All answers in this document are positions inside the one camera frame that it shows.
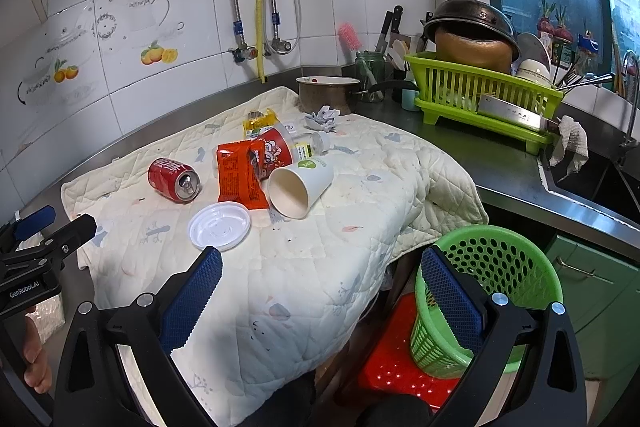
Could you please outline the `person's left hand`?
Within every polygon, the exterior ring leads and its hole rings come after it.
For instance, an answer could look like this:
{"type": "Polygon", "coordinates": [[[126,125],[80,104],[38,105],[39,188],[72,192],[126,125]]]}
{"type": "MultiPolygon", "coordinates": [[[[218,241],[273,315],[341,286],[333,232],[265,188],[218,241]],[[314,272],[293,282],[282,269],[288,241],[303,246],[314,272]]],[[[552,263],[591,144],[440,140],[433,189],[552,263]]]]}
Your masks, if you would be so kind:
{"type": "Polygon", "coordinates": [[[36,324],[30,317],[25,317],[25,340],[23,355],[26,360],[24,380],[28,387],[43,395],[52,386],[52,369],[48,362],[36,324]]]}

